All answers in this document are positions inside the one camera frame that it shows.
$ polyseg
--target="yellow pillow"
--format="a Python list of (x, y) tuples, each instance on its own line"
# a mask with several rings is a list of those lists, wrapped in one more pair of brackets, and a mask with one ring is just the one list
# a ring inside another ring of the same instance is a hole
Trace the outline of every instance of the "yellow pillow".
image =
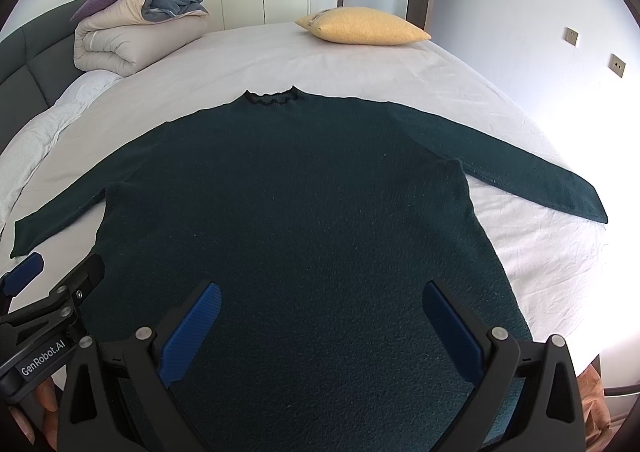
[(365, 7), (338, 7), (296, 21), (317, 38), (342, 44), (394, 46), (431, 36), (398, 16)]

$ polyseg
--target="wall socket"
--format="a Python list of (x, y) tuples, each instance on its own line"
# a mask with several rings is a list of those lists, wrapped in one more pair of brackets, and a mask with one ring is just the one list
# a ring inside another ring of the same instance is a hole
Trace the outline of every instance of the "wall socket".
[(611, 54), (611, 59), (609, 60), (609, 68), (613, 73), (622, 78), (623, 74), (625, 73), (626, 64), (620, 57), (616, 57), (615, 55)]
[(564, 40), (569, 44), (573, 44), (575, 46), (576, 44), (578, 44), (578, 32), (572, 30), (571, 28), (565, 28)]

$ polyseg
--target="mattress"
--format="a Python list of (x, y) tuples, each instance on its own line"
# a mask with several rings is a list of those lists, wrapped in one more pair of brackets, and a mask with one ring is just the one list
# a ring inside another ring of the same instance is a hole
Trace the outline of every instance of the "mattress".
[[(521, 109), (433, 42), (394, 47), (331, 44), (292, 23), (214, 32), (118, 82), (66, 128), (9, 216), (0, 239), (0, 273), (18, 262), (8, 257), (14, 222), (124, 143), (162, 122), (231, 102), (245, 90), (265, 94), (291, 86), (435, 113), (569, 168)], [(533, 338), (562, 334), (580, 373), (602, 348), (596, 303), (605, 271), (604, 225), (467, 179), (476, 216)], [(95, 206), (36, 248), (45, 270), (12, 309), (46, 296), (88, 254), (103, 212), (104, 203)]]

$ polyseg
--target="gray upholstered headboard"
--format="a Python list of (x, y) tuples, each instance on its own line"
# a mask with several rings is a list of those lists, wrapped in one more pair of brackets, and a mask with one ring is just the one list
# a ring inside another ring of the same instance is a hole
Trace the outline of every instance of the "gray upholstered headboard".
[(83, 72), (74, 66), (69, 18), (86, 0), (60, 5), (0, 42), (0, 152)]

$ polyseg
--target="sweater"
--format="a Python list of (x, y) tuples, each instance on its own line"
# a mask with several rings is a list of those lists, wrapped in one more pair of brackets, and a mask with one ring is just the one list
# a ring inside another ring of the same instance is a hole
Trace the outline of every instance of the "sweater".
[(101, 341), (217, 283), (220, 315), (171, 386), (212, 450), (428, 450), (472, 386), (424, 315), (424, 284), (440, 278), (485, 323), (530, 339), (465, 172), (607, 220), (590, 184), (508, 143), (398, 104), (292, 88), (246, 92), (127, 143), (19, 220), (12, 255), (105, 200), (93, 250), (105, 276), (81, 306)]

